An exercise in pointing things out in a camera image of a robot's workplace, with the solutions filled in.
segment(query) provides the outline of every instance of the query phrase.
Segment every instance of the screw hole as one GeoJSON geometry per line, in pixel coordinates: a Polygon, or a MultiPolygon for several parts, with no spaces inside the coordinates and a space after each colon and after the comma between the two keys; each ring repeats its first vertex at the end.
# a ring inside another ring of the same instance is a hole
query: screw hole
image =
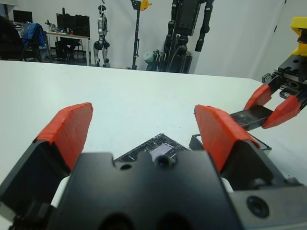
{"type": "Polygon", "coordinates": [[[156,165],[162,169],[166,169],[171,166],[170,159],[166,156],[157,157],[155,162],[156,162],[156,165]]]}
{"type": "Polygon", "coordinates": [[[257,196],[250,196],[247,199],[247,205],[249,210],[259,218],[267,218],[270,214],[269,207],[264,200],[257,196]]]}
{"type": "Polygon", "coordinates": [[[127,170],[127,169],[130,169],[132,168],[132,166],[130,164],[125,164],[123,166],[121,166],[120,170],[127,170]]]}

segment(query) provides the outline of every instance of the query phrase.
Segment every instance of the desk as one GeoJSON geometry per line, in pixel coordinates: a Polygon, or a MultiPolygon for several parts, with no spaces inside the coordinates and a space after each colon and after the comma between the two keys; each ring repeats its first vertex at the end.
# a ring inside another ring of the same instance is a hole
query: desk
{"type": "MultiPolygon", "coordinates": [[[[36,135],[66,106],[93,104],[83,151],[112,152],[117,158],[159,133],[188,147],[191,135],[199,133],[195,105],[234,113],[260,86],[243,78],[34,62],[0,61],[0,69],[0,183],[36,135]]],[[[276,93],[267,107],[273,109],[282,101],[276,93]]],[[[294,176],[304,184],[306,115],[307,108],[278,127],[251,132],[273,148],[269,158],[285,177],[294,176]]]]}
{"type": "Polygon", "coordinates": [[[82,40],[82,43],[86,44],[86,46],[85,46],[86,65],[87,66],[90,65],[90,55],[89,55],[90,37],[79,36],[79,35],[72,35],[72,34],[65,34],[65,33],[56,33],[56,32],[50,32],[50,31],[47,31],[47,36],[57,37],[57,38],[65,37],[65,38],[82,40]]]}

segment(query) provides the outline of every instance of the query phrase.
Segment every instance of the yellow robot part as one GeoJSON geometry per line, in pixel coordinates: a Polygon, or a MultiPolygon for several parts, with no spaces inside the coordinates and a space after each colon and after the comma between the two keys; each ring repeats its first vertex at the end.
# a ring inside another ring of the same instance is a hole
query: yellow robot part
{"type": "Polygon", "coordinates": [[[148,0],[143,0],[142,2],[141,2],[141,11],[144,11],[145,9],[147,9],[149,6],[151,6],[152,5],[152,3],[149,3],[149,1],[148,0]]]}
{"type": "Polygon", "coordinates": [[[297,33],[298,48],[292,53],[292,55],[301,55],[307,57],[307,43],[302,42],[300,38],[307,35],[307,17],[295,17],[291,22],[292,30],[297,33]]]}

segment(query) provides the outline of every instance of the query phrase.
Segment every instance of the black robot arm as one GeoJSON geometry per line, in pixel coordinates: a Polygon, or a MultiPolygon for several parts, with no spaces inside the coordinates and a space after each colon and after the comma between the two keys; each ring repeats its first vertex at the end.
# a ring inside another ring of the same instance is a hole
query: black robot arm
{"type": "Polygon", "coordinates": [[[201,33],[200,33],[200,37],[199,37],[197,44],[196,44],[196,47],[195,47],[195,51],[197,51],[197,52],[201,52],[205,35],[210,30],[209,21],[210,21],[210,18],[211,18],[213,2],[214,2],[214,0],[206,0],[205,15],[203,17],[201,33]]]}
{"type": "Polygon", "coordinates": [[[173,0],[172,4],[172,21],[175,21],[178,9],[178,0],[173,0]]]}

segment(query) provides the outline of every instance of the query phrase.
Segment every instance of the silver robot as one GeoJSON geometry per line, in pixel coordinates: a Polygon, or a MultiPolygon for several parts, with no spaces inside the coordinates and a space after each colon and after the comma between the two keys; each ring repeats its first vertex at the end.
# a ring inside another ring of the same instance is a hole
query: silver robot
{"type": "Polygon", "coordinates": [[[100,5],[98,7],[99,15],[98,18],[98,33],[99,33],[99,40],[94,43],[94,57],[95,57],[95,64],[97,67],[100,67],[100,59],[98,58],[99,51],[102,50],[102,57],[104,59],[103,67],[110,68],[109,59],[107,56],[107,49],[110,47],[110,43],[106,40],[107,34],[107,19],[104,14],[106,7],[104,5],[100,5]]]}

